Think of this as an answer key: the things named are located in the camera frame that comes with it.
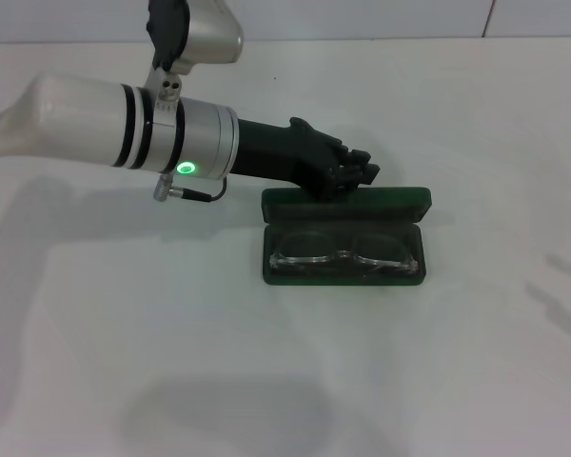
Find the white wall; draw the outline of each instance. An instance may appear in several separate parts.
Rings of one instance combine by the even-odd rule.
[[[488,36],[571,36],[571,0],[497,0]]]
[[[481,36],[491,0],[230,0],[247,39]],[[148,0],[0,0],[0,41],[145,41]]]

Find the cable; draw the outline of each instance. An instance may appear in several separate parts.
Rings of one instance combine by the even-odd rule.
[[[222,197],[225,196],[227,189],[228,189],[228,180],[225,178],[224,181],[222,182],[222,190],[220,190],[220,193],[215,197],[211,197],[211,201],[217,202],[218,200],[220,200]]]
[[[225,196],[227,188],[228,180],[225,178],[222,182],[222,190],[215,197],[212,197],[208,193],[202,193],[197,190],[179,189],[182,192],[182,196],[180,198],[182,198],[182,200],[192,200],[194,202],[213,203],[217,202]]]

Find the green led light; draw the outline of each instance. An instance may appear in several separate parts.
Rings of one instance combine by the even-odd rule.
[[[183,162],[182,164],[178,165],[178,173],[180,174],[191,174],[194,173],[196,169],[197,166],[192,162]]]

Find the robotic arm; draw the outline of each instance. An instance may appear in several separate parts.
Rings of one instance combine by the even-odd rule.
[[[155,54],[141,88],[43,75],[0,114],[0,157],[34,155],[161,173],[155,198],[221,197],[173,186],[174,173],[229,173],[294,183],[318,200],[370,185],[367,152],[349,150],[302,119],[288,128],[241,120],[231,108],[180,97],[195,64],[236,62],[243,32],[224,0],[150,0]]]

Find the white table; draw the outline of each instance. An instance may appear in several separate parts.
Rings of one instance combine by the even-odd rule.
[[[0,109],[150,56],[4,46]],[[571,457],[571,39],[248,44],[185,94],[431,188],[426,282],[266,286],[275,183],[160,205],[151,173],[0,160],[0,457]]]

